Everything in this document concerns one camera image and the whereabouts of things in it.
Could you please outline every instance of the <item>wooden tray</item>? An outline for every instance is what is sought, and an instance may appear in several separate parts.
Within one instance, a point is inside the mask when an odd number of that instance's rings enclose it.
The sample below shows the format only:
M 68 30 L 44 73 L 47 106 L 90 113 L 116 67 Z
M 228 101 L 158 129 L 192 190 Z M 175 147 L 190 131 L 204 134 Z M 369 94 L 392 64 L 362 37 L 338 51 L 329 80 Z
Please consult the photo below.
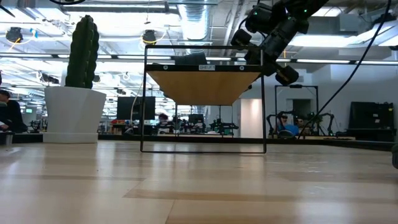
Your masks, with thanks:
M 148 71 L 178 105 L 232 105 L 259 72 Z

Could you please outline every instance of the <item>table surface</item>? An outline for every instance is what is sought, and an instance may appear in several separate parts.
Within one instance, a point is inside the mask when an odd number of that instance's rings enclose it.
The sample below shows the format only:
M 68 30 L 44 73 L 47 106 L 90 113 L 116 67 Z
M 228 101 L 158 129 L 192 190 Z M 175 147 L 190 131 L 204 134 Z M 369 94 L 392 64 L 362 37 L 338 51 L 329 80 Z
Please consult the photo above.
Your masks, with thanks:
M 146 150 L 261 151 L 146 142 Z M 139 143 L 0 147 L 1 223 L 397 223 L 391 153 L 268 145 L 264 155 L 140 153 Z

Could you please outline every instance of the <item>cactus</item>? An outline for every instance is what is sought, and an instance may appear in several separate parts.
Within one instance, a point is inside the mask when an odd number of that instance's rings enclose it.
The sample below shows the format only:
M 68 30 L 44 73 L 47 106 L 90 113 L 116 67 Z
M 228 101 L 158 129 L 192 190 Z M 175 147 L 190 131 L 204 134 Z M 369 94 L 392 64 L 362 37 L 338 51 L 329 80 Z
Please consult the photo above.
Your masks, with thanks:
M 93 18 L 85 16 L 77 23 L 70 45 L 65 86 L 89 89 L 93 87 L 99 39 Z

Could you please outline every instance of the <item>white planter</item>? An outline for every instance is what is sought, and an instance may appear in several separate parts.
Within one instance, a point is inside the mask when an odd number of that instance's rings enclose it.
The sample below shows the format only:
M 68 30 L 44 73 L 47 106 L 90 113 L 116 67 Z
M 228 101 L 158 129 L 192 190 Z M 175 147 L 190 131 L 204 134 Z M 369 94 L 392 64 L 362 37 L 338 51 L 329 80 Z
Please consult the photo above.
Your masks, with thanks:
M 45 89 L 49 115 L 43 142 L 96 143 L 106 94 L 65 86 Z

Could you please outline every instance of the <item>potted cactus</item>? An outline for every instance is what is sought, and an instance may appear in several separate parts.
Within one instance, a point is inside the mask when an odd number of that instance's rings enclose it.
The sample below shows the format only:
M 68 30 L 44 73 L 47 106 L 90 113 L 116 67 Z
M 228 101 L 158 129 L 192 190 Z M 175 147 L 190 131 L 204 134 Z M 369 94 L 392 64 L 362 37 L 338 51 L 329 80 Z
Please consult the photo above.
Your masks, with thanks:
M 104 93 L 91 89 L 99 38 L 93 18 L 85 16 L 78 22 L 72 36 L 65 86 L 45 89 L 49 125 L 43 142 L 97 142 L 106 100 Z

